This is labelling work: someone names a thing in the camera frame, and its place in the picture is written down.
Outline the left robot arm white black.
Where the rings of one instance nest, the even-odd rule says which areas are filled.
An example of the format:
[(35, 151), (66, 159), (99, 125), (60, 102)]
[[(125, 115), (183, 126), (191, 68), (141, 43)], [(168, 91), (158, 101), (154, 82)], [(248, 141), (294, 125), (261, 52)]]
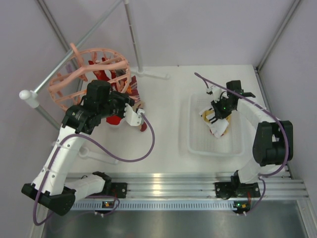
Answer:
[(127, 93), (114, 91), (110, 83), (94, 80), (77, 105), (66, 110), (58, 138), (38, 176), (23, 185), (21, 192), (54, 213), (63, 216), (73, 204), (90, 195), (106, 197), (111, 194), (111, 177), (94, 172), (83, 179), (66, 184), (85, 138), (89, 137), (102, 119), (132, 114), (135, 101)]

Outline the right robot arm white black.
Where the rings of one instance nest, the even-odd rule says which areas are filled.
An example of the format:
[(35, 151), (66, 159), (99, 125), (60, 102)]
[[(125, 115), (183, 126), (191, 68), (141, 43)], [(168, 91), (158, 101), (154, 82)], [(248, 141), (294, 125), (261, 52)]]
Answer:
[(224, 123), (233, 111), (238, 112), (256, 130), (252, 145), (252, 156), (247, 164), (237, 170), (229, 182), (215, 183), (216, 196), (229, 198), (260, 198), (258, 180), (270, 177), (275, 166), (284, 168), (293, 157), (293, 124), (279, 120), (261, 106), (251, 92), (245, 92), (239, 80), (227, 82), (225, 87), (214, 84), (207, 93), (212, 95), (209, 118), (214, 135), (224, 132)]

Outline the white sock black stripes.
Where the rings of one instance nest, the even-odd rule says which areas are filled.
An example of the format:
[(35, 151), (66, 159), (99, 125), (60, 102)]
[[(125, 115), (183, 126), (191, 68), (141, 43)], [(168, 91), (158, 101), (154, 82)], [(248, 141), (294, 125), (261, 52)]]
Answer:
[(199, 111), (199, 116), (207, 125), (213, 124), (217, 121), (223, 121), (223, 119), (216, 118), (213, 107), (206, 107), (202, 109), (201, 111)]

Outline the pink round clip hanger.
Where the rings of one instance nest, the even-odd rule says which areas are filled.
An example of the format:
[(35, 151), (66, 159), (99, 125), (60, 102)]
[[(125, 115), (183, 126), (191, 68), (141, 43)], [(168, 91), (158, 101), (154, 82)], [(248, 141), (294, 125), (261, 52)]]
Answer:
[(56, 73), (48, 86), (52, 100), (63, 111), (72, 104), (79, 104), (87, 94), (87, 89), (81, 86), (76, 92), (66, 95), (65, 89), (77, 79), (82, 83), (106, 81), (115, 91), (127, 93), (132, 76), (129, 62), (124, 55), (108, 48), (79, 51), (74, 43), (70, 47), (73, 50), (70, 60), (76, 60), (79, 68), (66, 74)]

